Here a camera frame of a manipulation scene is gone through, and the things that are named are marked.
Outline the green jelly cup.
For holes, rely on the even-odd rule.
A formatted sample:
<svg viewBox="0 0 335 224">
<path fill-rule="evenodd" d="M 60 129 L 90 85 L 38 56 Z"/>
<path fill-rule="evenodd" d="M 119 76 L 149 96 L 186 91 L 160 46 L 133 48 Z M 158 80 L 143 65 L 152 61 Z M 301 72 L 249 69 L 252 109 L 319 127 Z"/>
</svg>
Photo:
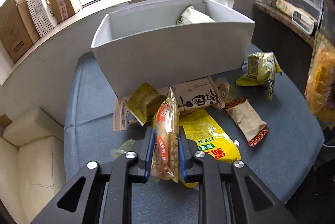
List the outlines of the green jelly cup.
<svg viewBox="0 0 335 224">
<path fill-rule="evenodd" d="M 111 155 L 113 157 L 113 159 L 117 159 L 118 157 L 120 157 L 121 155 L 132 151 L 133 146 L 135 145 L 136 140 L 130 139 L 127 140 L 125 143 L 123 143 L 118 149 L 113 149 L 111 151 Z"/>
</svg>

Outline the large yellow snack pouch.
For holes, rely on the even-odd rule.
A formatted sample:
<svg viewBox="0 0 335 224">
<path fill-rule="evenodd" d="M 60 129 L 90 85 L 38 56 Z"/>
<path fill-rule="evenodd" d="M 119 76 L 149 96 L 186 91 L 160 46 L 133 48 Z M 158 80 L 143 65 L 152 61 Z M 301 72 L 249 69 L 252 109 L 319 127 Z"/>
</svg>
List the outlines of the large yellow snack pouch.
<svg viewBox="0 0 335 224">
<path fill-rule="evenodd" d="M 179 117 L 187 139 L 196 142 L 197 148 L 217 161 L 233 163 L 241 159 L 239 143 L 232 141 L 223 128 L 204 109 Z"/>
</svg>

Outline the orange peanut snack bag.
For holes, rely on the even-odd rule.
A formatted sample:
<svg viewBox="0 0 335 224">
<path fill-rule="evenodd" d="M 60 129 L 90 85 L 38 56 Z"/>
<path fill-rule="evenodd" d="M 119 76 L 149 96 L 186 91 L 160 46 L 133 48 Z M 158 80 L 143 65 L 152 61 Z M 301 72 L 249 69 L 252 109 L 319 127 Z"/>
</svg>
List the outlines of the orange peanut snack bag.
<svg viewBox="0 0 335 224">
<path fill-rule="evenodd" d="M 179 181 L 179 111 L 173 88 L 153 118 L 155 145 L 151 176 Z"/>
</svg>

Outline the green yellow snack bag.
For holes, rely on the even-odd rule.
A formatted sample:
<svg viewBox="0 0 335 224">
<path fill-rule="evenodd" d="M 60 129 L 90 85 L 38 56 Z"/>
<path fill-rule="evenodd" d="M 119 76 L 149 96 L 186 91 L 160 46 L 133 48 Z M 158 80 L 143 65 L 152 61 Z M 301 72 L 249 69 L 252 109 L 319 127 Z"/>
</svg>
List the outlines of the green yellow snack bag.
<svg viewBox="0 0 335 224">
<path fill-rule="evenodd" d="M 238 86 L 264 86 L 269 99 L 273 98 L 275 76 L 283 71 L 273 52 L 255 52 L 246 57 L 246 72 L 236 79 Z"/>
</svg>

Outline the orange bread bag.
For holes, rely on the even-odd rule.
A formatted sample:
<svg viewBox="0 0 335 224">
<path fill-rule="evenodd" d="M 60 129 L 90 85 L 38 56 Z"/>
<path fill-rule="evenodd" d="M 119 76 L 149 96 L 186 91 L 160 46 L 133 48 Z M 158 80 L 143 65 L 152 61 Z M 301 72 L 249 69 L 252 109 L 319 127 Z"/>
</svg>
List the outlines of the orange bread bag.
<svg viewBox="0 0 335 224">
<path fill-rule="evenodd" d="M 334 46 L 319 31 L 314 37 L 305 99 L 314 116 L 325 124 L 334 123 Z"/>
</svg>

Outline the beige brown-edged snack packet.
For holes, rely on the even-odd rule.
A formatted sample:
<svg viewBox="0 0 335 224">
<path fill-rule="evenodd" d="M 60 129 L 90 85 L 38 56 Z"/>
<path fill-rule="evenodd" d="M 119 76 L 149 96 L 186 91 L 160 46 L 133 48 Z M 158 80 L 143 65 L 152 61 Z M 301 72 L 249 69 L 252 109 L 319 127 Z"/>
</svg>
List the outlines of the beige brown-edged snack packet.
<svg viewBox="0 0 335 224">
<path fill-rule="evenodd" d="M 243 132 L 249 146 L 256 146 L 269 132 L 267 122 L 260 118 L 247 97 L 226 103 L 225 110 Z"/>
</svg>

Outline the cream leather sofa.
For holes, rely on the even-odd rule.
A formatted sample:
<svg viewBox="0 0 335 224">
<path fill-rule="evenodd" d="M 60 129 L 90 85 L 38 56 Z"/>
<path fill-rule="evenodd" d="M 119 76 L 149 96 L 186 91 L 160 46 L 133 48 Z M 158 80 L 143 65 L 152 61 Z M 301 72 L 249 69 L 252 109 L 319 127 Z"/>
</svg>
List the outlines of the cream leather sofa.
<svg viewBox="0 0 335 224">
<path fill-rule="evenodd" d="M 62 126 L 41 109 L 11 122 L 1 134 L 1 210 L 31 223 L 65 183 Z"/>
</svg>

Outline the striped cartoon snack bag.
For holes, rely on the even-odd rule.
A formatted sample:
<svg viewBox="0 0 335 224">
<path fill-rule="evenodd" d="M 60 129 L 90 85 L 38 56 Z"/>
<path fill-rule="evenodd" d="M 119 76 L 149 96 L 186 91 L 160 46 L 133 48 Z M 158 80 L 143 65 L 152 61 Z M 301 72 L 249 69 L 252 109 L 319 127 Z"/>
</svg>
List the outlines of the striped cartoon snack bag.
<svg viewBox="0 0 335 224">
<path fill-rule="evenodd" d="M 115 100 L 112 123 L 114 132 L 126 131 L 131 125 L 140 125 L 127 107 L 127 100 L 121 97 Z"/>
</svg>

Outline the beige calligraphy snack bag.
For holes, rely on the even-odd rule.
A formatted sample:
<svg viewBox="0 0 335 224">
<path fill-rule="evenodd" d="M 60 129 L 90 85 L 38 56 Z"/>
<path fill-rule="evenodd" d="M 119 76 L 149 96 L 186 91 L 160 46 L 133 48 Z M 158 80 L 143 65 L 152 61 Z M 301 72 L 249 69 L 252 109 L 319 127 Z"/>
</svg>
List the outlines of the beige calligraphy snack bag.
<svg viewBox="0 0 335 224">
<path fill-rule="evenodd" d="M 225 107 L 222 96 L 213 79 L 208 76 L 171 86 L 179 112 L 214 106 Z"/>
</svg>

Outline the olive yellow snack packet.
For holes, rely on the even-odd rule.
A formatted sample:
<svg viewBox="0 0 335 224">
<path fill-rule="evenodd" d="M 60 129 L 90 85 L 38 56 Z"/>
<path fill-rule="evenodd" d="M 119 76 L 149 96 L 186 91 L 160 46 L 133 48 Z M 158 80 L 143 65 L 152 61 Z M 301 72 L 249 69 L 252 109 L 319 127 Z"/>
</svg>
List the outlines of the olive yellow snack packet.
<svg viewBox="0 0 335 224">
<path fill-rule="evenodd" d="M 143 126 L 153 118 L 165 99 L 165 95 L 160 94 L 153 86 L 145 82 L 127 100 L 126 105 Z"/>
</svg>

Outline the white storage box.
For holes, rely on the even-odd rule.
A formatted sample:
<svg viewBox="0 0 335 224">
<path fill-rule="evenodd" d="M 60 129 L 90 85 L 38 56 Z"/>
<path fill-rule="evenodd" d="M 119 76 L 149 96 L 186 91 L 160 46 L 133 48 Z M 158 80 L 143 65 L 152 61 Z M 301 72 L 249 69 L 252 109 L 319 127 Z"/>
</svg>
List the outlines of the white storage box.
<svg viewBox="0 0 335 224">
<path fill-rule="evenodd" d="M 177 25 L 193 6 L 215 22 Z M 91 44 L 118 97 L 147 82 L 156 88 L 238 69 L 255 23 L 210 0 L 147 0 L 105 15 Z"/>
</svg>

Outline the large brown cardboard box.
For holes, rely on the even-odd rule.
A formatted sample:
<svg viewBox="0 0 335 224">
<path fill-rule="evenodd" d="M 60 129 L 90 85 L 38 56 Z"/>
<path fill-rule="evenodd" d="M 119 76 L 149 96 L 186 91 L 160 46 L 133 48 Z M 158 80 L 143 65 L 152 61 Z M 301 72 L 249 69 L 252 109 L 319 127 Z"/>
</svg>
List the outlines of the large brown cardboard box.
<svg viewBox="0 0 335 224">
<path fill-rule="evenodd" d="M 1 5 L 1 42 L 16 63 L 38 40 L 27 0 L 6 0 Z"/>
</svg>

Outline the white snack bag in box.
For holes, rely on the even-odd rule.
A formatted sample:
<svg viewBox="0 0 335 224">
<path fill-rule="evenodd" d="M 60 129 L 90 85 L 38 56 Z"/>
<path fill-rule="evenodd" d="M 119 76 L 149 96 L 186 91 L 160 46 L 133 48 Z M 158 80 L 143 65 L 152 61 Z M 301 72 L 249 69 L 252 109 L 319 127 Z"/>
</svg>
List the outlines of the white snack bag in box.
<svg viewBox="0 0 335 224">
<path fill-rule="evenodd" d="M 213 23 L 213 20 L 208 15 L 196 10 L 193 6 L 187 7 L 183 13 L 178 17 L 177 25 L 191 25 L 197 23 Z"/>
</svg>

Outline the small open cardboard box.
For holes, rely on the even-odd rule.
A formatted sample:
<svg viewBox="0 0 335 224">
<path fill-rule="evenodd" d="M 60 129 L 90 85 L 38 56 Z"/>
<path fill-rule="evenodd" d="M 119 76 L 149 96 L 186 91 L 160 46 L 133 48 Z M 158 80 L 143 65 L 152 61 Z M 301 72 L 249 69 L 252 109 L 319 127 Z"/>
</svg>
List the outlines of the small open cardboard box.
<svg viewBox="0 0 335 224">
<path fill-rule="evenodd" d="M 48 0 L 57 23 L 74 16 L 82 9 L 80 0 Z"/>
</svg>

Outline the dotted white paper bag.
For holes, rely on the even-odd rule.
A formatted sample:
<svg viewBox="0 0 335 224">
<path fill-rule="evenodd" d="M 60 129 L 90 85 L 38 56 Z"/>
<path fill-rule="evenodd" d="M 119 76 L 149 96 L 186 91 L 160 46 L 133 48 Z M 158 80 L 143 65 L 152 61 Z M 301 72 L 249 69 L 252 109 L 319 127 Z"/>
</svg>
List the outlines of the dotted white paper bag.
<svg viewBox="0 0 335 224">
<path fill-rule="evenodd" d="M 57 26 L 57 20 L 48 0 L 26 0 L 31 18 L 40 37 Z"/>
</svg>

